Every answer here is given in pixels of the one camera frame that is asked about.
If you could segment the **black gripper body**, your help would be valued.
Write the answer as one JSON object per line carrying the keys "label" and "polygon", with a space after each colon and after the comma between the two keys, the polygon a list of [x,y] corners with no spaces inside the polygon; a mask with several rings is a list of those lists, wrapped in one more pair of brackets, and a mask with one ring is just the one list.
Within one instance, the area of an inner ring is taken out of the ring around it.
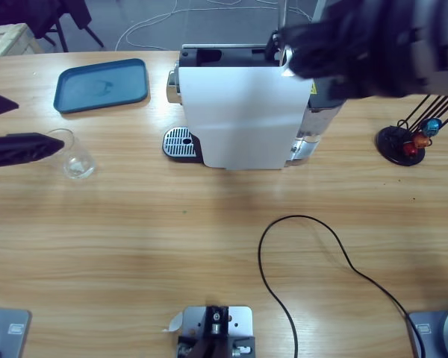
{"label": "black gripper body", "polygon": [[335,99],[391,97],[394,89],[385,65],[383,28],[386,1],[332,1],[326,18],[335,25],[335,71],[329,94]]}

